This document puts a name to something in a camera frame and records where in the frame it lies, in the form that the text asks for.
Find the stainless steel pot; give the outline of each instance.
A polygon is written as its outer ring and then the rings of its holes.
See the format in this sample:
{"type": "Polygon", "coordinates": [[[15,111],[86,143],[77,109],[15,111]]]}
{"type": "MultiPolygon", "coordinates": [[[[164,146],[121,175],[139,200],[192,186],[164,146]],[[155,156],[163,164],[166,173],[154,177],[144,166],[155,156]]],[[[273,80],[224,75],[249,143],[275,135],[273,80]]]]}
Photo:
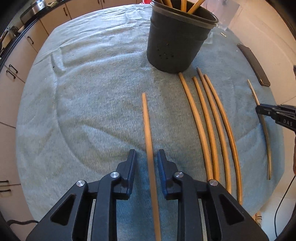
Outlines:
{"type": "Polygon", "coordinates": [[[46,7],[45,0],[36,0],[32,2],[31,6],[26,11],[24,11],[24,13],[20,16],[20,20],[22,21],[23,24],[25,24],[45,7],[46,7]]]}

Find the black cable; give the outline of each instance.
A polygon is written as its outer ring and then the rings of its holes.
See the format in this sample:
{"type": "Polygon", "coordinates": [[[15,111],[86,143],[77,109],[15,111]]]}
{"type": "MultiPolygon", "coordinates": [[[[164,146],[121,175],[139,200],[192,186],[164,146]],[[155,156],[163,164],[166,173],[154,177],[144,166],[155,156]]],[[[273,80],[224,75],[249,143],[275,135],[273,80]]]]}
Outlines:
{"type": "Polygon", "coordinates": [[[283,202],[283,199],[285,198],[285,196],[286,196],[286,194],[287,194],[287,192],[288,192],[290,186],[292,185],[292,182],[294,181],[295,177],[296,177],[296,176],[294,176],[293,179],[292,179],[292,181],[290,182],[290,185],[288,186],[288,188],[287,188],[287,190],[286,190],[286,192],[285,192],[283,198],[281,199],[281,202],[279,203],[279,206],[278,206],[278,208],[277,208],[277,210],[276,210],[276,213],[275,213],[275,215],[274,215],[274,231],[275,231],[275,233],[276,233],[276,214],[277,214],[277,211],[279,210],[279,207],[281,206],[281,203],[283,202]]]}
{"type": "Polygon", "coordinates": [[[13,219],[7,221],[8,226],[10,226],[12,224],[27,225],[29,223],[39,223],[39,222],[36,221],[36,220],[28,220],[28,221],[25,221],[25,222],[20,222],[20,221],[16,221],[16,220],[13,220],[13,219]]]}

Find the drawer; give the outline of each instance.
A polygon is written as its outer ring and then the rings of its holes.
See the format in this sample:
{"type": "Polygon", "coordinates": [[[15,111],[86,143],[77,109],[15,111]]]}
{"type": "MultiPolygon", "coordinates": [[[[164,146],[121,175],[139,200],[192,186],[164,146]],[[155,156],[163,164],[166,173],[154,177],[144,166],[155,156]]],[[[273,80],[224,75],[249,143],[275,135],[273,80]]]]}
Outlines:
{"type": "Polygon", "coordinates": [[[43,46],[45,40],[48,38],[48,34],[43,27],[40,20],[38,20],[26,33],[25,37],[32,45],[32,47],[39,52],[43,46]]]}
{"type": "Polygon", "coordinates": [[[26,36],[23,36],[8,56],[5,66],[11,73],[26,82],[29,71],[37,56],[26,36]]]}
{"type": "MultiPolygon", "coordinates": [[[[0,191],[0,211],[6,221],[10,219],[17,221],[33,219],[21,185],[0,187],[0,191]]],[[[21,241],[25,241],[35,225],[35,223],[28,225],[12,224],[10,228],[21,241]]]]}
{"type": "Polygon", "coordinates": [[[9,72],[6,67],[2,68],[0,72],[0,122],[16,127],[24,86],[25,83],[9,72]]]}
{"type": "Polygon", "coordinates": [[[0,186],[20,184],[15,157],[15,128],[0,124],[0,153],[0,186]]]}

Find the wooden stick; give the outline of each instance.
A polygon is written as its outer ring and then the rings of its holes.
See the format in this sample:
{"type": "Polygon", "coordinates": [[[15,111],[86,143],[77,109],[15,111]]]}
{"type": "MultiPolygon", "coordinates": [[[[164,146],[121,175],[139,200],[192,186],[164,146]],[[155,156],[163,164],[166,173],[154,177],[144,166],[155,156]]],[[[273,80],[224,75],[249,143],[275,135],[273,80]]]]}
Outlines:
{"type": "Polygon", "coordinates": [[[188,11],[189,14],[193,14],[196,9],[198,9],[200,7],[200,5],[203,4],[205,0],[198,0],[188,11]]]}
{"type": "MultiPolygon", "coordinates": [[[[260,102],[257,98],[257,95],[255,93],[255,90],[251,84],[251,82],[249,80],[247,80],[248,85],[253,93],[253,97],[255,99],[255,103],[256,105],[260,105],[260,102]]],[[[260,122],[262,124],[262,128],[263,128],[263,132],[265,135],[265,141],[266,141],[266,150],[267,150],[267,169],[268,169],[268,180],[271,179],[271,172],[272,172],[272,164],[271,164],[271,148],[270,148],[270,142],[269,142],[269,136],[268,136],[268,131],[267,131],[267,126],[266,126],[266,122],[265,119],[263,117],[263,115],[258,115],[260,122]]]]}
{"type": "Polygon", "coordinates": [[[205,123],[207,125],[207,133],[209,135],[211,154],[212,154],[214,179],[216,179],[218,182],[220,182],[220,168],[219,168],[218,151],[217,151],[217,145],[216,145],[212,121],[210,118],[209,110],[207,108],[207,104],[205,102],[205,98],[202,94],[202,90],[200,88],[200,85],[198,84],[197,78],[194,76],[192,79],[194,81],[198,96],[200,98],[200,103],[202,105],[202,111],[205,116],[205,123]]]}
{"type": "Polygon", "coordinates": [[[163,3],[164,3],[165,5],[167,5],[168,7],[173,8],[172,2],[171,2],[170,0],[163,0],[163,3]]]}
{"type": "Polygon", "coordinates": [[[206,171],[206,175],[207,175],[207,180],[213,179],[213,169],[212,169],[212,164],[211,164],[211,158],[210,158],[210,152],[209,152],[209,148],[207,146],[207,139],[205,137],[205,131],[203,129],[202,126],[202,121],[200,119],[200,115],[198,114],[196,105],[194,103],[193,97],[190,93],[190,90],[186,84],[186,81],[184,79],[184,76],[182,75],[182,73],[179,73],[179,78],[182,82],[183,88],[185,90],[186,96],[188,98],[192,113],[193,113],[193,117],[195,120],[195,124],[197,127],[197,131],[198,131],[198,135],[200,137],[200,143],[202,146],[202,152],[203,152],[203,156],[204,156],[204,160],[205,160],[205,171],[206,171]]]}
{"type": "Polygon", "coordinates": [[[181,11],[187,12],[187,0],[181,0],[181,11]]]}
{"type": "Polygon", "coordinates": [[[197,69],[198,75],[200,77],[200,80],[202,82],[202,85],[204,86],[205,92],[207,94],[207,98],[209,100],[209,104],[211,106],[214,120],[216,122],[216,127],[221,143],[221,150],[222,150],[222,156],[223,156],[223,163],[224,163],[224,171],[225,171],[225,181],[226,181],[226,190],[231,194],[231,169],[230,169],[230,162],[229,162],[229,156],[228,156],[228,150],[227,150],[227,144],[226,139],[224,135],[224,130],[221,124],[221,119],[214,101],[214,98],[212,96],[211,90],[205,80],[205,78],[202,75],[202,72],[200,69],[197,69]]]}
{"type": "Polygon", "coordinates": [[[233,162],[234,162],[235,175],[236,175],[236,179],[237,179],[237,201],[239,202],[240,205],[242,205],[242,174],[241,174],[241,170],[240,170],[240,166],[239,166],[239,155],[237,153],[237,147],[235,144],[234,136],[233,136],[231,126],[229,124],[226,112],[224,110],[224,107],[219,99],[219,96],[218,96],[214,86],[212,85],[210,79],[208,78],[208,76],[206,74],[204,75],[204,78],[206,79],[207,84],[209,85],[209,88],[211,89],[211,92],[214,96],[214,99],[215,99],[218,109],[220,111],[222,120],[224,122],[226,133],[228,135],[229,144],[230,144],[230,148],[232,151],[232,157],[233,157],[233,162]]]}
{"type": "Polygon", "coordinates": [[[145,93],[142,93],[142,105],[143,105],[144,133],[145,133],[145,143],[146,143],[146,155],[147,155],[147,165],[148,165],[148,174],[149,174],[152,214],[153,214],[153,222],[154,222],[154,232],[155,232],[156,241],[161,241],[157,189],[156,189],[156,180],[155,180],[155,172],[154,172],[153,146],[152,146],[152,137],[151,137],[149,114],[148,114],[148,104],[147,104],[145,93]]]}

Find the wooden sticks in pot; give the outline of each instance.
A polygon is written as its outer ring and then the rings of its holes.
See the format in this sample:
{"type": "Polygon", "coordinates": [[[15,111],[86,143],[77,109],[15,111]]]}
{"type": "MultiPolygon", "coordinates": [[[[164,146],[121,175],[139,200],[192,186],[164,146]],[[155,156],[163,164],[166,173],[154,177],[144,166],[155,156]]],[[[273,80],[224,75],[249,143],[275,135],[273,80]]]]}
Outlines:
{"type": "MultiPolygon", "coordinates": [[[[193,4],[193,6],[187,12],[187,0],[181,0],[180,10],[182,12],[193,14],[196,11],[196,9],[198,9],[204,3],[204,1],[205,0],[198,0],[195,4],[193,4]]],[[[161,2],[168,7],[171,7],[171,8],[173,7],[171,0],[161,0],[161,2]]]]}

